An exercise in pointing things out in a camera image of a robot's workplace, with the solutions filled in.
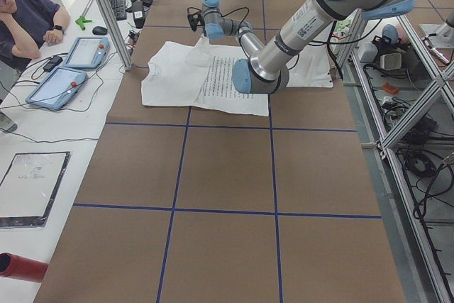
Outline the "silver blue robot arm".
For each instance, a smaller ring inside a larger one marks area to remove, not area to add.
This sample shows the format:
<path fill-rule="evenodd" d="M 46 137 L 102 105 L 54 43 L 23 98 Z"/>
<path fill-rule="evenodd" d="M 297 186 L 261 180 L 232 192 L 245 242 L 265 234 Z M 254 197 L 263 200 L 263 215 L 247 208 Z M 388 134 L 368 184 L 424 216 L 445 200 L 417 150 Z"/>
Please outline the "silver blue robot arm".
<path fill-rule="evenodd" d="M 410 12 L 415 3 L 416 0 L 306 0 L 267 44 L 260 42 L 245 21 L 223 17 L 220 0 L 203 0 L 200 18 L 208 38 L 233 35 L 247 55 L 233 66 L 235 89 L 242 94 L 274 94 L 288 84 L 287 63 L 332 22 L 345 19 L 357 9 L 365 20 L 400 16 Z"/>

